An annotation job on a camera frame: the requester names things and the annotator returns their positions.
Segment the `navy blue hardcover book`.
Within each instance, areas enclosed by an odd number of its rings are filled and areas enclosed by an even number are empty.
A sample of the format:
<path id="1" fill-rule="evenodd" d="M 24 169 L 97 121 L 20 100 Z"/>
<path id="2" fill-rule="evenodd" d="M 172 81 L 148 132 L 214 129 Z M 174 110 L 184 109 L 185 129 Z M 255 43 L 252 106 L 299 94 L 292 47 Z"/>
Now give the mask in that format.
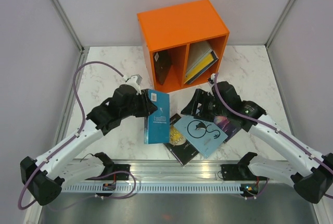
<path id="1" fill-rule="evenodd" d="M 211 64 L 209 64 L 208 66 L 206 66 L 204 69 L 202 69 L 199 73 L 197 73 L 193 78 L 191 78 L 188 82 L 185 82 L 186 84 L 191 84 L 191 83 L 193 83 L 199 76 L 201 76 L 204 72 L 206 72 L 217 60 L 218 60 L 218 57 L 216 56 L 216 54 L 215 54 L 215 51 L 211 51 L 210 53 L 212 53 L 212 55 L 213 55 L 213 57 L 214 57 L 214 61 L 211 63 Z"/>

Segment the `pale green plastic file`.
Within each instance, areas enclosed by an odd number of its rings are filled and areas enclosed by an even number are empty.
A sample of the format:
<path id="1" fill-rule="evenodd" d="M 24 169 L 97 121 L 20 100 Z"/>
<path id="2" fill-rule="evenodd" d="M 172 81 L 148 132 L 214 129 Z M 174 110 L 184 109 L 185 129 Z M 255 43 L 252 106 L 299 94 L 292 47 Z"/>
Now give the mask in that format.
<path id="1" fill-rule="evenodd" d="M 212 51 L 208 41 L 192 43 L 189 46 L 186 75 L 190 73 L 193 67 L 205 58 Z"/>

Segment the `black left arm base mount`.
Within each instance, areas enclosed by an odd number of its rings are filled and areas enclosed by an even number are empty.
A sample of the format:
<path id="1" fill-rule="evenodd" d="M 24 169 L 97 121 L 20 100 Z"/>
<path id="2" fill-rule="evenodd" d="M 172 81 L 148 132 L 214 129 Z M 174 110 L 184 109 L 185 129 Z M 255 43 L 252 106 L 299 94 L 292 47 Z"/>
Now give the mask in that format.
<path id="1" fill-rule="evenodd" d="M 127 173 L 123 173 L 121 171 L 130 172 L 131 165 L 130 164 L 113 164 L 111 166 L 107 166 L 99 175 L 100 180 L 111 180 L 111 181 L 125 181 L 129 179 L 129 175 Z"/>

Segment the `light blue paperback book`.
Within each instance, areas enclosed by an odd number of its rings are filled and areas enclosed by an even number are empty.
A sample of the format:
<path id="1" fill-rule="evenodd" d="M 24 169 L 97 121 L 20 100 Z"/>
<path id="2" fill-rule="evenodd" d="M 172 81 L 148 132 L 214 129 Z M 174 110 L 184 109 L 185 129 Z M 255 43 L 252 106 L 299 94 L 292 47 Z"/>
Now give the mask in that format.
<path id="1" fill-rule="evenodd" d="M 192 116 L 182 117 L 174 126 L 204 158 L 209 158 L 228 137 L 213 122 Z"/>

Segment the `yellow paperback book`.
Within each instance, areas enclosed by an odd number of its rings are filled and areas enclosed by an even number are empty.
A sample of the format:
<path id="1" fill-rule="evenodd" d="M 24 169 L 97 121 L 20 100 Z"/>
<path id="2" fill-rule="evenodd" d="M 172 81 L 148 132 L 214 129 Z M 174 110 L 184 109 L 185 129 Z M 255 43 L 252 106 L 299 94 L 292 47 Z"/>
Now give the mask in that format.
<path id="1" fill-rule="evenodd" d="M 189 72 L 186 73 L 185 82 L 188 82 L 193 78 L 197 73 L 199 73 L 206 66 L 211 64 L 214 61 L 212 53 L 209 53 L 199 64 L 195 65 Z"/>

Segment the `bright blue paperback book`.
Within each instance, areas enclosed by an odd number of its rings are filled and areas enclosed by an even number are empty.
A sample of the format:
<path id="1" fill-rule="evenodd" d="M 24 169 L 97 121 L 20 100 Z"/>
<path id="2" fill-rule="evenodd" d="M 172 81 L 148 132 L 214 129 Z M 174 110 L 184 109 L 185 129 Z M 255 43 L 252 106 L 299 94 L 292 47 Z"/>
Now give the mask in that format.
<path id="1" fill-rule="evenodd" d="M 149 89 L 150 101 L 157 107 L 144 121 L 144 144 L 164 144 L 169 142 L 170 96 L 168 93 Z"/>

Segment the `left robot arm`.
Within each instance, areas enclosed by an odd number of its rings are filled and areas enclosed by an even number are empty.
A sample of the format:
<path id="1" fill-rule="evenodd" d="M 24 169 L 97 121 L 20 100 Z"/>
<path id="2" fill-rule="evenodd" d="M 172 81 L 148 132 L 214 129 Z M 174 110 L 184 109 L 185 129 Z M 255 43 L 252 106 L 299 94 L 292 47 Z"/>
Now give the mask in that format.
<path id="1" fill-rule="evenodd" d="M 148 89 L 137 92 L 130 85 L 121 85 L 112 97 L 84 117 L 84 122 L 71 137 L 62 140 L 36 159 L 29 156 L 20 163 L 24 188 L 41 206 L 51 203 L 61 191 L 86 179 L 107 180 L 116 172 L 114 162 L 105 153 L 70 167 L 68 164 L 81 151 L 118 127 L 127 117 L 148 117 L 157 111 L 156 96 Z"/>

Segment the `dark green hardcover book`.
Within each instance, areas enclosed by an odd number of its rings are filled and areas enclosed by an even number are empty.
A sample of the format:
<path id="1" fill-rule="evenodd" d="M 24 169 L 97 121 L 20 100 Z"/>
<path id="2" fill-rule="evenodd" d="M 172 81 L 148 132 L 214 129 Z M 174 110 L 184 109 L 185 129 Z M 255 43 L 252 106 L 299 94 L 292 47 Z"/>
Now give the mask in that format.
<path id="1" fill-rule="evenodd" d="M 158 51 L 153 54 L 154 69 L 157 82 L 164 85 L 170 71 L 172 62 L 168 50 Z"/>

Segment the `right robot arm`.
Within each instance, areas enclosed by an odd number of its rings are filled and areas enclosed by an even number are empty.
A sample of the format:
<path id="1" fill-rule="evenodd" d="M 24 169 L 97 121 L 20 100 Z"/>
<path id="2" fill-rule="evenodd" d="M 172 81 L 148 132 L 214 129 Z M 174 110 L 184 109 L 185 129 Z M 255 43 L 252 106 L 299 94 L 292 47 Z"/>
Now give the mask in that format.
<path id="1" fill-rule="evenodd" d="M 183 115 L 213 121 L 226 117 L 232 124 L 258 137 L 281 154 L 289 165 L 248 152 L 237 164 L 244 179 L 265 177 L 287 184 L 306 201 L 317 204 L 332 186 L 332 153 L 318 152 L 286 133 L 253 101 L 243 101 L 226 81 L 215 83 L 211 92 L 196 89 Z"/>

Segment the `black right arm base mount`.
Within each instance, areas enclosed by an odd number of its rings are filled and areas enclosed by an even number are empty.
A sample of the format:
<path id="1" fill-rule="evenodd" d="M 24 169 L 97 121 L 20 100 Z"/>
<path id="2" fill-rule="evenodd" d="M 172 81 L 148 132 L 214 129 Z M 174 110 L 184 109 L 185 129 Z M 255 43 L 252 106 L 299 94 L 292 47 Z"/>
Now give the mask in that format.
<path id="1" fill-rule="evenodd" d="M 220 165 L 220 175 L 225 181 L 264 181 L 266 177 L 255 176 L 248 167 L 239 166 L 238 164 Z"/>

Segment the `black paperback book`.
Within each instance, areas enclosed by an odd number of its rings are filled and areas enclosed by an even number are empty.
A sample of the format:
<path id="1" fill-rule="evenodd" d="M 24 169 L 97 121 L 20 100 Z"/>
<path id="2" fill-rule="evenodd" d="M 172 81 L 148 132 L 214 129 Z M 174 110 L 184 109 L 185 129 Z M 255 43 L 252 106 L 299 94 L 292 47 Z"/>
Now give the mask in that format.
<path id="1" fill-rule="evenodd" d="M 199 152 L 174 126 L 174 124 L 177 123 L 180 119 L 181 116 L 179 114 L 175 114 L 170 118 L 169 143 L 164 143 L 164 146 L 184 167 L 192 159 L 194 159 L 199 154 Z"/>

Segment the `purple galaxy cover book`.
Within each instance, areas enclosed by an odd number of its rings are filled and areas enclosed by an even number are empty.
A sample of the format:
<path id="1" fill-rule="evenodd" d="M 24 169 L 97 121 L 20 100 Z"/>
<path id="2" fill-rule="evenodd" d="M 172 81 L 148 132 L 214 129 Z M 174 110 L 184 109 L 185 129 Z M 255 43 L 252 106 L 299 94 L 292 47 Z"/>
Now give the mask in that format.
<path id="1" fill-rule="evenodd" d="M 240 127 L 236 127 L 226 117 L 223 116 L 216 116 L 213 122 L 227 135 L 224 143 L 228 142 L 241 130 Z"/>

